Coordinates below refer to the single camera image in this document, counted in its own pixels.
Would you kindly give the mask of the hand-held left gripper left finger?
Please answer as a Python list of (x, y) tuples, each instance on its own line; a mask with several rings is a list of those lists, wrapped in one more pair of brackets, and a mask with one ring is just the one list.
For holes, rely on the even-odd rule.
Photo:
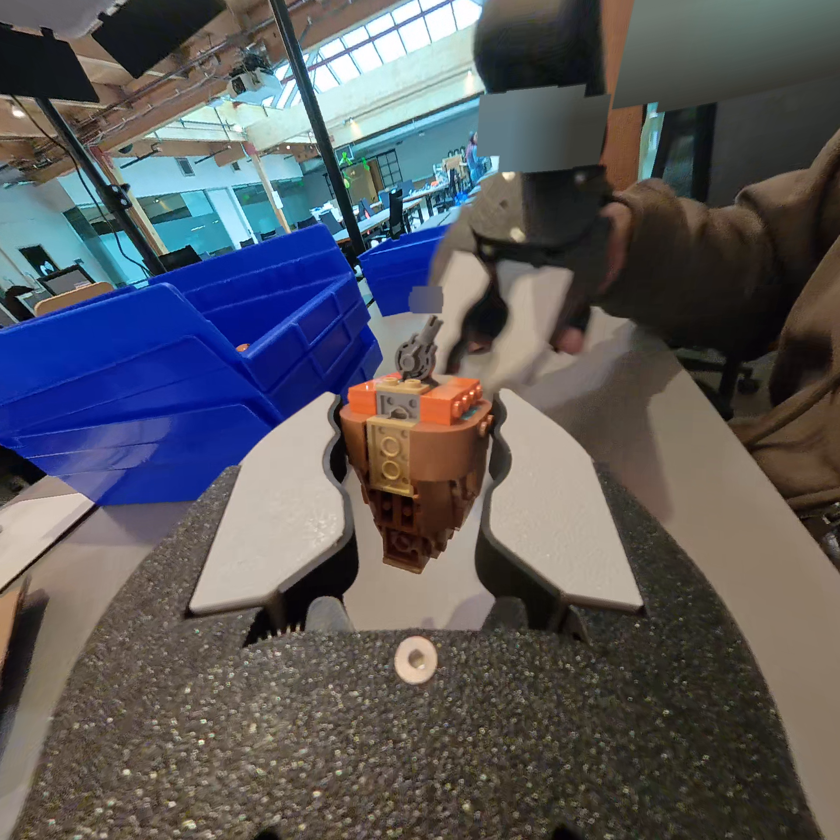
[(242, 459), (192, 614), (267, 607), (351, 541), (340, 406), (339, 395), (317, 396)]

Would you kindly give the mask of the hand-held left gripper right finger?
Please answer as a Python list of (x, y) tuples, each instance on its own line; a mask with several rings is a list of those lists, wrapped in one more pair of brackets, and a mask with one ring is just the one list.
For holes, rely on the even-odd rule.
[(514, 391), (497, 394), (480, 533), (541, 592), (574, 606), (638, 613), (643, 597), (595, 462)]

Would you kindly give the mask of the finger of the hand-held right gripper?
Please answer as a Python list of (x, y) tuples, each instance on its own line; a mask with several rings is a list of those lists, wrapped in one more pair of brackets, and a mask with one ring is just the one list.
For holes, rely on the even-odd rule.
[(488, 352), (507, 323), (507, 306), (487, 267), (459, 251), (440, 278), (412, 289), (410, 311), (441, 323), (434, 337), (436, 377), (457, 375), (470, 355)]

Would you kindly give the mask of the small grey toy part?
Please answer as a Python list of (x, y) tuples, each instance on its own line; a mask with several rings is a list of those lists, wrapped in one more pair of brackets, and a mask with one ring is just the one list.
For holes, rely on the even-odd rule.
[(413, 333), (395, 352), (396, 388), (402, 392), (420, 393), (423, 387), (436, 387), (433, 377), (436, 366), (436, 336), (444, 323), (437, 315), (429, 316), (419, 332)]

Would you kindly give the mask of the brown toy brick model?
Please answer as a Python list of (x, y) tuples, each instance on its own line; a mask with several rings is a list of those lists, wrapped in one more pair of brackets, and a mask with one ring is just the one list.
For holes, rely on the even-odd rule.
[(383, 561), (415, 574), (445, 551), (478, 498), (494, 423), (477, 378), (352, 385), (340, 409), (348, 460), (382, 538)]

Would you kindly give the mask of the person's right forearm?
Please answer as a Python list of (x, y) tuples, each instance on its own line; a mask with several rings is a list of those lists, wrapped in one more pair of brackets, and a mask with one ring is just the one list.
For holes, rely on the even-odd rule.
[(623, 266), (601, 294), (608, 314), (663, 339), (760, 354), (838, 342), (839, 136), (808, 167), (741, 190), (729, 206), (660, 180), (618, 193), (629, 212)]

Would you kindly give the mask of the person's right hand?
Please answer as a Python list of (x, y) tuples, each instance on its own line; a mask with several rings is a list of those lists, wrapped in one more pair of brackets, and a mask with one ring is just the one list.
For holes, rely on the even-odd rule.
[(603, 277), (597, 292), (588, 298), (577, 300), (570, 317), (564, 322), (563, 329), (555, 332), (550, 343), (556, 353), (578, 354), (583, 351), (592, 307), (603, 301), (609, 287), (621, 275), (626, 262), (634, 223), (630, 208), (623, 203), (612, 202), (602, 208), (601, 216), (608, 220), (610, 228)]

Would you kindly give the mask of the blue storage bin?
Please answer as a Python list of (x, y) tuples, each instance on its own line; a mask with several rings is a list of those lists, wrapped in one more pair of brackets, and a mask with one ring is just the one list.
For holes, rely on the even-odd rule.
[(434, 253), (449, 225), (387, 239), (363, 253), (360, 266), (375, 305), (383, 317), (407, 313), (415, 287), (425, 286)]

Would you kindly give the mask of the wooden pillar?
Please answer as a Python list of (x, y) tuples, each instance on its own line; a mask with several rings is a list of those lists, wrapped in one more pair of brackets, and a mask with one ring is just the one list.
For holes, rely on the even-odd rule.
[(608, 115), (602, 165), (615, 192), (627, 189), (637, 180), (644, 120), (645, 105), (613, 109)]

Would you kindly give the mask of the stack of blue plastic bins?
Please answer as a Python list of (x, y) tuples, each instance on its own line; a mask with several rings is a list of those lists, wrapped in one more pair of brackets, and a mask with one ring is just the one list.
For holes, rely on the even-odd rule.
[(2, 330), (1, 441), (101, 506), (192, 501), (382, 351), (326, 227)]

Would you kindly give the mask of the black pole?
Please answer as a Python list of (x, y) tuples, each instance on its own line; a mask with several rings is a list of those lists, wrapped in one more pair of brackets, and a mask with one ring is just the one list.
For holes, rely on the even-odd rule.
[(349, 190), (343, 182), (343, 175), (335, 158), (329, 132), (323, 120), (316, 92), (309, 77), (308, 67), (302, 56), (301, 47), (291, 22), (287, 4), (283, 1), (269, 1), (269, 5), (280, 31), (280, 37), (287, 52), (289, 65), (296, 79), (301, 94), (301, 101), (306, 109), (311, 130), (325, 164), (335, 199), (338, 202), (345, 225), (345, 232), (350, 238), (351, 249), (354, 256), (359, 258), (365, 251), (364, 239), (358, 221), (355, 218)]

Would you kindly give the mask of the ceiling projector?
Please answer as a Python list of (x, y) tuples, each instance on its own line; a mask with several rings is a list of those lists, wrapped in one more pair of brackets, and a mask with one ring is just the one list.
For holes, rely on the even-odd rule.
[(226, 93), (231, 101), (261, 105), (272, 103), (283, 91), (264, 51), (241, 49), (238, 63), (227, 77)]

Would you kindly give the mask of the black tripod stand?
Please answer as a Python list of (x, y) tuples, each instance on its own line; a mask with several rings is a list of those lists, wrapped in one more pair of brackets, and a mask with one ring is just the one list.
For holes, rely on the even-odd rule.
[(35, 97), (35, 104), (56, 133), (51, 141), (72, 159), (80, 172), (85, 173), (110, 214), (119, 220), (129, 240), (143, 258), (148, 271), (154, 277), (163, 275), (165, 265), (161, 260), (161, 249), (153, 244), (152, 239), (137, 224), (137, 212), (133, 209), (133, 204), (123, 186), (110, 183), (102, 175), (86, 147), (78, 140), (68, 123), (47, 98)]

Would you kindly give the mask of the black panel light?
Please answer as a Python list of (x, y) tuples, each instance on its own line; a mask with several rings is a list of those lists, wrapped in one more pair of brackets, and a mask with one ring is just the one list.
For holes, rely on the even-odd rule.
[(1, 26), (1, 93), (7, 96), (99, 103), (73, 49), (54, 36)]
[(226, 8), (225, 1), (127, 1), (101, 14), (91, 36), (139, 79)]

